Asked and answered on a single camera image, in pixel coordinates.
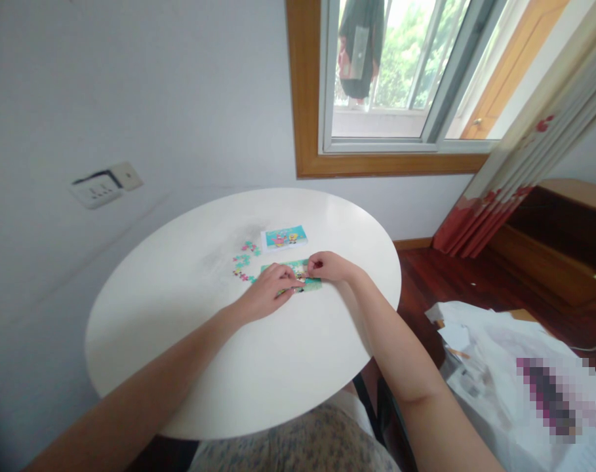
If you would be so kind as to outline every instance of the white round table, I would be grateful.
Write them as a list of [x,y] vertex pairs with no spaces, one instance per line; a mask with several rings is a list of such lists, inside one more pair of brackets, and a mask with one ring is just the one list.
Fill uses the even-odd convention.
[[[88,372],[102,397],[250,287],[233,257],[261,231],[302,225],[299,246],[256,257],[272,262],[332,250],[363,267],[396,309],[401,269],[383,227],[357,205],[304,189],[264,189],[207,203],[140,243],[97,297],[86,333]],[[295,294],[265,319],[242,328],[192,387],[162,434],[223,439],[289,421],[331,397],[371,354],[351,290],[323,283]]]

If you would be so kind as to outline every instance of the curtain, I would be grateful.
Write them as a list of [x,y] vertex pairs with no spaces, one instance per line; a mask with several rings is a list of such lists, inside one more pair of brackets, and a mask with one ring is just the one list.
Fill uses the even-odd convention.
[[596,2],[442,223],[433,247],[476,257],[595,118]]

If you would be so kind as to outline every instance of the person's right hand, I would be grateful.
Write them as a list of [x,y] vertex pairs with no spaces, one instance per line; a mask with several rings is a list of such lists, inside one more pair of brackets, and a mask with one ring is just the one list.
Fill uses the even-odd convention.
[[331,251],[316,252],[309,258],[309,277],[330,281],[348,281],[359,268]]

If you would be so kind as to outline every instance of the electrical outlet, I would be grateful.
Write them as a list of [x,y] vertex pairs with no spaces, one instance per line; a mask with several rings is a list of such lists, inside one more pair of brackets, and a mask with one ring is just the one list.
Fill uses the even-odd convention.
[[121,196],[121,189],[109,175],[99,175],[70,185],[70,191],[84,207],[91,210]]
[[129,162],[113,165],[109,168],[109,171],[112,172],[114,178],[118,180],[127,191],[142,185],[142,180]]

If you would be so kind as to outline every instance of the wooden cabinet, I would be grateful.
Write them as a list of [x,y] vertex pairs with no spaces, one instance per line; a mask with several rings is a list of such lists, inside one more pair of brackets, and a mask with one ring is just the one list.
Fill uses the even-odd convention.
[[596,305],[596,186],[570,179],[541,183],[488,247],[558,309]]

